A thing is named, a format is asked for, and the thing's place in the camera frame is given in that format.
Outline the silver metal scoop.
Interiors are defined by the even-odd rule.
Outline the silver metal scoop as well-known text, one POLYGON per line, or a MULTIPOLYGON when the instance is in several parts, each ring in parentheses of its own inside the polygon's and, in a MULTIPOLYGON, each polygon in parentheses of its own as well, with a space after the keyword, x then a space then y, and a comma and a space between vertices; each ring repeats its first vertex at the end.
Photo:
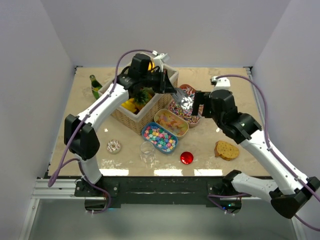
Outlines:
POLYGON ((192 108, 192 98, 181 88, 176 87, 175 93, 172 93, 171 96, 175 103, 179 105, 184 111, 188 111, 192 108))

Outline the clear glass jar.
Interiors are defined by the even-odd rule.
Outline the clear glass jar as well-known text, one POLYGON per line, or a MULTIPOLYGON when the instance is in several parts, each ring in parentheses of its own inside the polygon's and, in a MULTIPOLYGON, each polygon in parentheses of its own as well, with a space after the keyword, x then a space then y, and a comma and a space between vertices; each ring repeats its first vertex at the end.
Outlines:
POLYGON ((140 158, 146 164, 151 164, 155 162, 156 149, 150 141, 144 141, 140 145, 140 158))

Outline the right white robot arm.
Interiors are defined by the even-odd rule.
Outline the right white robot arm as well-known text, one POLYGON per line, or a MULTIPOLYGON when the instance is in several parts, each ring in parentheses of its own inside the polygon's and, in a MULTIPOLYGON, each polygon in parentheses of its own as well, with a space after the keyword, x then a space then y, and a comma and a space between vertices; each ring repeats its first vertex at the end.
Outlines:
POLYGON ((250 114, 238 112, 231 91, 196 91, 193 115, 200 106, 203 106, 203 117, 212 118, 227 137, 247 150, 271 176, 271 179, 260 179, 233 170, 222 179, 223 192, 230 197, 237 193, 258 197, 271 203, 282 217, 295 216, 319 189, 319 179, 299 171, 266 140, 262 126, 250 114))

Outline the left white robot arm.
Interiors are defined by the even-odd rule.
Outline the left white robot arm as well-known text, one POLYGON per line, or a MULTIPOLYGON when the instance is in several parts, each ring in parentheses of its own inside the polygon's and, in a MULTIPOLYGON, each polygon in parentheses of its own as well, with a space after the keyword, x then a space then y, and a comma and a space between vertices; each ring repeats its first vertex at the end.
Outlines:
POLYGON ((115 74, 113 82, 102 96, 78 115, 70 114, 65 118, 66 150, 79 159, 82 174, 86 176, 85 189, 92 196, 99 196, 104 190, 104 184, 99 181, 102 173, 96 157, 100 148, 98 129, 121 104, 144 87, 152 88, 157 94, 176 93, 164 67, 168 59, 166 53, 152 51, 152 56, 148 56, 144 50, 136 50, 130 65, 115 74))

